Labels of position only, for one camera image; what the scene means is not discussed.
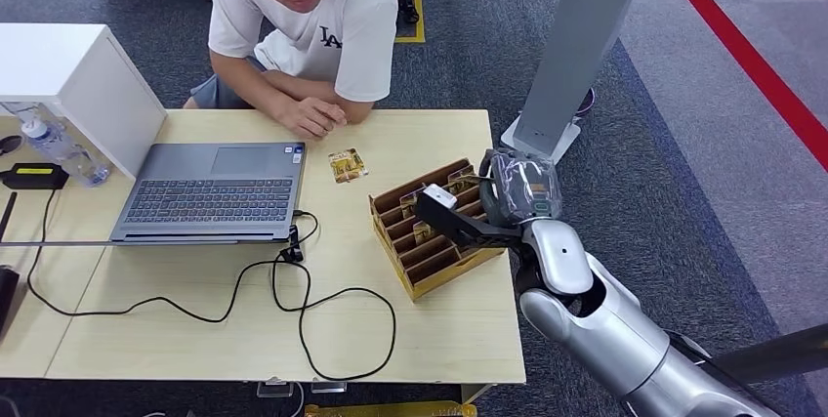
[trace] man's hand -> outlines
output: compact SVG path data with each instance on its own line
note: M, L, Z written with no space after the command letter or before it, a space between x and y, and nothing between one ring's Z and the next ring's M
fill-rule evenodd
M286 104L274 118L297 136L314 140L348 124L340 107L313 97Z

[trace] cable plug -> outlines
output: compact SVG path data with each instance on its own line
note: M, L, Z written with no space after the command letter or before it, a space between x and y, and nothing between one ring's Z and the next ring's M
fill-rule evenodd
M295 225L290 226L290 234L288 235L290 245L279 252L282 259L291 263L301 263L305 260L302 255L302 248L299 246L299 229Z

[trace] water bottle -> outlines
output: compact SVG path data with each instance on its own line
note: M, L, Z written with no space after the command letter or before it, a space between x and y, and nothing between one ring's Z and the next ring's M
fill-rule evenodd
M88 187L97 186L109 176L109 168L96 161L83 146L58 126L33 117L21 130L43 156L61 165L63 170Z
M40 119L47 125L56 127L61 131L66 130L63 122L51 111L45 103L39 102L0 102L0 105L6 108L7 111L17 116L21 124L32 119Z

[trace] card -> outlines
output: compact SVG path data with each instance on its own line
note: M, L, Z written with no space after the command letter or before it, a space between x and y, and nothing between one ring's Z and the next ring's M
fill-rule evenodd
M368 174L368 169L365 168L365 163L356 153L355 148L331 153L328 155L328 161L331 163L334 180L337 183L346 183Z
M432 226L425 222L417 222L414 224L414 242L417 246L435 237L435 230Z
M476 182L475 168L472 165L448 175L448 191L454 195L473 188Z
M402 208L402 218L407 219L414 215L414 205L417 204L417 195L425 190L426 187L422 186L421 188L411 191L405 195L403 195L399 199L399 206Z

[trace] gray floor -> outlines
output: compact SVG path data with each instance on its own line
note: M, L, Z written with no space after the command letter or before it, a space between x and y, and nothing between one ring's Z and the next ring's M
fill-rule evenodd
M828 1L717 1L828 124ZM687 0L634 0L621 39L779 329L828 322L828 173Z
M381 106L486 108L498 136L522 105L555 3L425 0L428 42L396 47L393 92ZM0 0L0 21L109 24L170 107L209 74L208 17L203 0ZM595 87L598 105L559 165L564 218L662 326L696 338L713 353L777 335L700 180L620 43ZM577 364L522 320L520 332L528 383L489 392L477 403L481 415L623 415ZM802 378L760 390L788 415L821 415ZM249 384L6 380L0 392L17 399L24 416L140 416L157 410L184 416L189 407L205 416L293 410L292 403L275 410L274 403L256 400ZM336 399L456 395L455 387L362 385Z

